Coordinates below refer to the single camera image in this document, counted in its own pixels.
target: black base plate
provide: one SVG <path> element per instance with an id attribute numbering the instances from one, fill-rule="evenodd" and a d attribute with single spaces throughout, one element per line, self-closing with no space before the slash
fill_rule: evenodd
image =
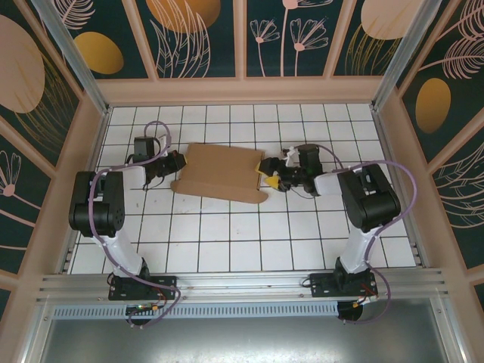
<path id="1" fill-rule="evenodd" d="M 346 285 L 344 290 L 340 290 L 334 274 L 331 272 L 309 275 L 312 297 L 355 297 L 355 299 L 358 299 L 359 296 L 365 296 L 368 294 L 368 292 L 361 287 L 361 283 L 365 284 L 375 295 L 377 295 L 378 289 L 374 282 L 374 274 L 368 273 L 368 278 L 366 278 L 365 281 Z"/>
<path id="2" fill-rule="evenodd" d="M 176 276 L 150 276 L 149 282 L 166 286 L 176 286 Z M 175 292 L 167 289 L 160 289 L 167 300 L 175 299 Z M 111 281 L 108 299 L 110 301 L 124 300 L 159 300 L 158 290 L 137 282 L 132 278 L 120 278 L 113 276 Z"/>

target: cable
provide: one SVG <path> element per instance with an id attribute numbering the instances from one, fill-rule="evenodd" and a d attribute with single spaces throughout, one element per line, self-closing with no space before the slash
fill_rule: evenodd
<path id="1" fill-rule="evenodd" d="M 150 123 L 148 123 L 144 127 L 144 133 L 145 134 L 146 134 L 146 131 L 147 131 L 148 127 L 151 126 L 151 125 L 162 125 L 165 128 L 165 130 L 166 130 L 166 145 L 165 145 L 165 147 L 162 150 L 160 150 L 160 152 L 157 155 L 155 155 L 154 157 L 152 157 L 149 160 L 145 160 L 145 161 L 141 161 L 139 163 L 133 163 L 133 164 L 129 164 L 129 165 L 128 164 L 123 164 L 123 165 L 119 165 L 119 166 L 113 166 L 113 167 L 110 167 L 108 169 L 102 169 L 92 179 L 91 188 L 89 190 L 89 198 L 88 198 L 88 219 L 89 219 L 89 226 L 91 227 L 91 232 L 92 232 L 93 237 L 95 237 L 97 240 L 99 240 L 99 242 L 101 242 L 101 246 L 102 246 L 102 248 L 104 250 L 104 253 L 106 254 L 107 259 L 109 259 L 110 262 L 114 266 L 116 266 L 116 268 L 118 268 L 121 272 L 125 273 L 127 276 L 129 276 L 130 278 L 132 278 L 133 280 L 135 280 L 137 282 L 140 282 L 140 283 L 145 284 L 145 285 L 150 286 L 150 287 L 155 287 L 155 288 L 164 289 L 164 290 L 171 290 L 171 291 L 174 291 L 175 292 L 175 295 L 176 295 L 175 300 L 172 302 L 172 304 L 170 305 L 170 307 L 168 307 L 162 314 L 160 314 L 159 317 L 157 317 L 155 319 L 151 319 L 148 323 L 146 323 L 144 325 L 140 325 L 140 326 L 134 325 L 130 321 L 131 327 L 137 327 L 138 329 L 144 329 L 145 327 L 150 327 L 151 325 L 154 325 L 157 322 L 161 321 L 167 314 L 169 314 L 169 312 L 175 307 L 175 305 L 178 304 L 178 301 L 180 300 L 180 297 L 181 297 L 181 294 L 182 293 L 175 286 L 166 286 L 166 285 L 161 285 L 161 284 L 155 284 L 155 283 L 153 283 L 151 281 L 146 281 L 146 280 L 143 280 L 142 278 L 139 278 L 138 276 L 132 274 L 130 271 L 128 271 L 124 267 L 122 267 L 113 258 L 113 256 L 110 254 L 110 252 L 109 252 L 109 250 L 108 250 L 108 248 L 106 246 L 106 242 L 101 238 L 101 236 L 96 231 L 95 222 L 94 222 L 94 194 L 95 194 L 96 185 L 98 184 L 98 180 L 99 180 L 99 178 L 105 172 L 113 172 L 113 171 L 122 170 L 122 169 L 126 169 L 126 168 L 133 167 L 133 166 L 143 166 L 143 165 L 152 163 L 156 159 L 160 158 L 168 150 L 168 148 L 172 144 L 172 136 L 171 136 L 171 134 L 169 132 L 168 126 L 166 126 L 165 123 L 162 123 L 160 121 L 151 121 Z"/>
<path id="2" fill-rule="evenodd" d="M 302 199 L 309 199 L 309 200 L 313 200 L 313 199 L 315 199 L 315 197 L 310 197 L 310 198 L 309 198 L 309 197 L 304 197 L 303 195 L 299 194 L 299 193 L 296 191 L 296 189 L 294 189 L 294 188 L 292 188 L 291 190 L 292 190 L 294 193 L 296 193 L 297 195 L 299 195 L 299 196 L 300 196 Z"/>

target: floor tile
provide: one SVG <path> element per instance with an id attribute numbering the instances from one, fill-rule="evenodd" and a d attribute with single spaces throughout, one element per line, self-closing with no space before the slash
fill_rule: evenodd
<path id="1" fill-rule="evenodd" d="M 135 121 L 136 107 L 115 107 L 110 125 L 132 125 Z"/>
<path id="2" fill-rule="evenodd" d="M 146 130 L 146 135 L 154 137 L 157 133 L 157 126 L 152 125 Z M 134 144 L 135 138 L 140 138 L 144 136 L 144 125 L 134 125 L 131 132 L 131 138 L 129 138 L 129 143 Z"/>
<path id="3" fill-rule="evenodd" d="M 150 273 L 164 274 L 168 244 L 139 244 L 138 255 L 146 261 Z"/>
<path id="4" fill-rule="evenodd" d="M 167 242 L 171 216 L 143 216 L 140 242 Z"/>
<path id="5" fill-rule="evenodd" d="M 184 106 L 181 123 L 205 123 L 206 106 Z"/>
<path id="6" fill-rule="evenodd" d="M 254 142 L 254 133 L 253 123 L 232 123 L 230 125 L 231 142 Z"/>
<path id="7" fill-rule="evenodd" d="M 229 124 L 228 123 L 207 123 L 205 131 L 205 142 L 229 142 Z"/>
<path id="8" fill-rule="evenodd" d="M 330 141 L 316 141 L 314 144 L 319 144 L 327 147 L 329 150 L 333 150 L 333 145 Z M 334 162 L 333 155 L 322 147 L 319 148 L 319 160 L 322 163 Z"/>
<path id="9" fill-rule="evenodd" d="M 145 191 L 130 190 L 124 192 L 125 214 L 143 214 Z"/>
<path id="10" fill-rule="evenodd" d="M 160 121 L 165 124 L 176 124 L 182 122 L 183 106 L 162 106 L 160 107 Z"/>
<path id="11" fill-rule="evenodd" d="M 259 217 L 261 240 L 289 239 L 289 223 L 287 221 L 287 212 L 260 213 Z"/>
<path id="12" fill-rule="evenodd" d="M 293 260 L 288 240 L 262 241 L 263 271 L 288 271 L 292 269 Z"/>
<path id="13" fill-rule="evenodd" d="M 304 123 L 304 131 L 308 142 L 330 140 L 327 123 Z"/>
<path id="14" fill-rule="evenodd" d="M 359 161 L 360 154 L 355 141 L 332 141 L 333 151 L 342 161 Z"/>
<path id="15" fill-rule="evenodd" d="M 348 109 L 345 104 L 325 104 L 324 110 L 328 121 L 349 121 Z"/>
<path id="16" fill-rule="evenodd" d="M 173 192 L 170 189 L 151 189 L 147 192 L 144 214 L 170 214 Z"/>
<path id="17" fill-rule="evenodd" d="M 318 212 L 321 238 L 348 237 L 348 225 L 344 212 Z"/>
<path id="18" fill-rule="evenodd" d="M 293 240 L 295 270 L 323 270 L 323 250 L 320 240 Z"/>
<path id="19" fill-rule="evenodd" d="M 175 193 L 173 214 L 200 213 L 201 198 L 194 195 Z"/>
<path id="20" fill-rule="evenodd" d="M 310 194 L 307 194 L 302 187 L 291 188 L 286 193 L 287 195 L 287 208 L 291 212 L 303 211 L 314 212 L 316 209 L 315 198 Z"/>
<path id="21" fill-rule="evenodd" d="M 386 230 L 381 232 L 382 237 L 406 237 L 407 231 L 402 220 L 399 220 L 394 225 L 389 226 Z"/>
<path id="22" fill-rule="evenodd" d="M 415 267 L 415 259 L 406 237 L 382 237 L 388 267 Z"/>
<path id="23" fill-rule="evenodd" d="M 228 272 L 228 242 L 200 244 L 199 272 Z"/>
<path id="24" fill-rule="evenodd" d="M 377 128 L 373 121 L 352 123 L 352 126 L 356 140 L 378 140 Z"/>
<path id="25" fill-rule="evenodd" d="M 260 242 L 234 242 L 230 246 L 230 268 L 232 272 L 260 271 Z"/>
<path id="26" fill-rule="evenodd" d="M 368 104 L 348 104 L 348 111 L 352 121 L 373 120 Z"/>
<path id="27" fill-rule="evenodd" d="M 357 141 L 362 161 L 385 160 L 379 141 Z"/>
<path id="28" fill-rule="evenodd" d="M 326 121 L 322 104 L 302 104 L 301 111 L 304 121 Z"/>
<path id="29" fill-rule="evenodd" d="M 301 141 L 304 143 L 304 127 L 302 123 L 280 123 L 282 141 Z"/>
<path id="30" fill-rule="evenodd" d="M 331 140 L 355 140 L 351 123 L 328 123 Z"/>
<path id="31" fill-rule="evenodd" d="M 177 214 L 172 216 L 172 227 L 169 229 L 170 242 L 199 241 L 199 235 L 199 214 Z"/>
<path id="32" fill-rule="evenodd" d="M 146 125 L 158 120 L 159 107 L 136 107 L 135 125 Z"/>
<path id="33" fill-rule="evenodd" d="M 107 128 L 105 145 L 127 145 L 131 136 L 132 126 L 109 126 Z"/>
<path id="34" fill-rule="evenodd" d="M 207 106 L 206 123 L 228 123 L 230 106 Z"/>
<path id="35" fill-rule="evenodd" d="M 215 198 L 202 198 L 202 213 L 228 213 L 230 202 Z"/>
<path id="36" fill-rule="evenodd" d="M 228 214 L 203 214 L 200 222 L 200 240 L 229 240 Z"/>
<path id="37" fill-rule="evenodd" d="M 100 274 L 103 270 L 104 252 L 97 244 L 77 246 L 72 274 Z"/>
<path id="38" fill-rule="evenodd" d="M 259 204 L 260 212 L 286 212 L 286 194 L 276 191 L 274 188 L 261 188 L 261 191 L 269 195 L 268 199 Z"/>
<path id="39" fill-rule="evenodd" d="M 199 243 L 170 243 L 167 273 L 197 272 Z"/>
<path id="40" fill-rule="evenodd" d="M 309 240 L 320 238 L 318 219 L 315 213 L 293 212 L 289 213 L 290 237 L 292 240 Z"/>
<path id="41" fill-rule="evenodd" d="M 323 244 L 324 264 L 327 269 L 334 269 L 336 259 L 344 252 L 348 239 L 322 240 L 321 243 Z"/>
<path id="42" fill-rule="evenodd" d="M 256 123 L 256 141 L 280 141 L 279 124 L 278 123 Z"/>
<path id="43" fill-rule="evenodd" d="M 296 122 L 302 121 L 301 106 L 298 104 L 278 104 L 279 122 Z"/>
<path id="44" fill-rule="evenodd" d="M 276 123 L 278 121 L 278 109 L 275 104 L 256 104 L 254 114 L 257 123 Z"/>
<path id="45" fill-rule="evenodd" d="M 338 194 L 316 197 L 316 206 L 318 210 L 344 210 L 343 198 Z"/>
<path id="46" fill-rule="evenodd" d="M 242 202 L 230 202 L 231 213 L 257 213 L 257 204 L 242 203 Z"/>
<path id="47" fill-rule="evenodd" d="M 181 125 L 180 143 L 204 142 L 205 125 Z"/>
<path id="48" fill-rule="evenodd" d="M 123 230 L 128 235 L 128 239 L 130 242 L 138 242 L 139 241 L 139 232 L 141 230 L 141 216 L 125 216 L 124 217 L 124 225 Z"/>
<path id="49" fill-rule="evenodd" d="M 242 213 L 230 215 L 230 240 L 258 240 L 259 215 Z"/>
<path id="50" fill-rule="evenodd" d="M 118 166 L 126 161 L 128 145 L 106 145 L 103 147 L 100 166 Z"/>
<path id="51" fill-rule="evenodd" d="M 264 150 L 265 157 L 281 157 L 281 143 L 280 142 L 257 142 L 257 150 Z"/>
<path id="52" fill-rule="evenodd" d="M 230 106 L 231 123 L 253 123 L 254 108 L 251 104 L 236 104 Z"/>

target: metal profile bar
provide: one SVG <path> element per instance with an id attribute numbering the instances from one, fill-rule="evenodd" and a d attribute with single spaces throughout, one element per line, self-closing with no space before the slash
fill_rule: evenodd
<path id="1" fill-rule="evenodd" d="M 440 270 L 433 268 L 383 268 L 395 299 L 428 298 L 447 294 Z M 314 301 L 301 282 L 311 272 L 272 272 L 246 274 L 178 274 L 183 303 L 254 303 Z M 381 299 L 386 289 L 377 278 Z M 341 298 L 318 298 L 335 301 Z M 45 276 L 38 303 L 113 304 L 107 300 L 103 275 Z"/>
<path id="2" fill-rule="evenodd" d="M 77 75 L 77 78 L 81 82 L 85 91 L 91 97 L 94 105 L 101 113 L 105 113 L 107 102 L 104 100 L 104 96 L 102 95 L 95 78 L 86 66 L 72 37 L 66 27 L 62 24 L 53 2 L 47 2 L 46 0 L 31 0 L 31 2 L 51 33 L 52 38 L 54 38 L 58 47 L 62 50 L 62 53 L 69 62 L 74 73 Z"/>
<path id="3" fill-rule="evenodd" d="M 376 110 L 379 110 L 385 104 L 386 99 L 392 93 L 405 67 L 420 44 L 420 41 L 425 36 L 427 28 L 436 16 L 441 2 L 442 0 L 426 0 L 422 2 L 417 15 L 408 28 L 407 34 L 403 37 L 395 55 L 390 61 L 375 94 L 374 107 Z"/>
<path id="4" fill-rule="evenodd" d="M 392 145 L 388 142 L 388 134 L 386 132 L 385 124 L 382 122 L 382 119 L 380 117 L 380 112 L 373 108 L 371 110 L 371 114 L 373 116 L 375 127 L 377 128 L 377 134 L 380 139 L 385 159 L 396 160 Z M 403 182 L 403 174 L 401 172 L 397 172 L 396 168 L 388 168 L 388 171 L 392 177 L 392 180 L 394 181 L 393 184 L 396 189 L 396 193 L 399 197 L 402 197 L 402 204 L 407 206 L 411 201 L 411 195 L 409 195 L 407 188 L 405 188 L 405 184 Z M 418 256 L 420 257 L 420 262 L 423 264 L 423 266 L 430 267 L 430 261 L 427 256 L 427 252 L 425 251 L 425 248 L 421 243 L 422 238 L 420 232 L 418 231 L 417 220 L 415 219 L 413 213 L 408 214 L 405 217 L 404 222 L 406 222 L 405 227 L 409 234 L 410 241 L 414 241 L 416 244 Z"/>

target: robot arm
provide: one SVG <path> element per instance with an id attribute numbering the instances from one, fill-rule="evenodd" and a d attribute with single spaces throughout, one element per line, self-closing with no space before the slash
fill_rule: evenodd
<path id="1" fill-rule="evenodd" d="M 291 161 L 295 150 L 299 153 L 298 166 Z M 370 250 L 367 255 L 369 243 L 380 227 L 400 214 L 399 199 L 378 165 L 324 173 L 318 145 L 292 147 L 283 153 L 285 160 L 268 158 L 259 166 L 259 172 L 268 176 L 265 181 L 273 188 L 287 192 L 302 185 L 313 197 L 342 195 L 351 222 L 349 239 L 336 261 L 333 281 L 329 284 L 334 282 L 337 293 L 344 296 L 354 292 L 358 295 L 361 283 L 369 284 L 374 279 L 366 263 L 372 253 Z"/>

